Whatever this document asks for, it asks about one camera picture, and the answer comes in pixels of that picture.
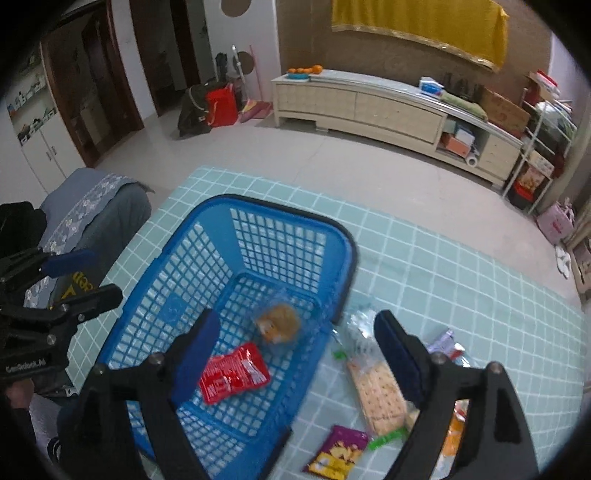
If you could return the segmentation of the person's left hand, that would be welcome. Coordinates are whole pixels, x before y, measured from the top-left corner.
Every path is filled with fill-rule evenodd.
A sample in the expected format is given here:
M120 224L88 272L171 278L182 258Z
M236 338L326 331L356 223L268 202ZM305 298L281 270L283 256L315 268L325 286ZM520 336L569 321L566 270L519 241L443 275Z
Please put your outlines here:
M19 380L5 390L13 409L28 410L34 395L34 383L31 379Z

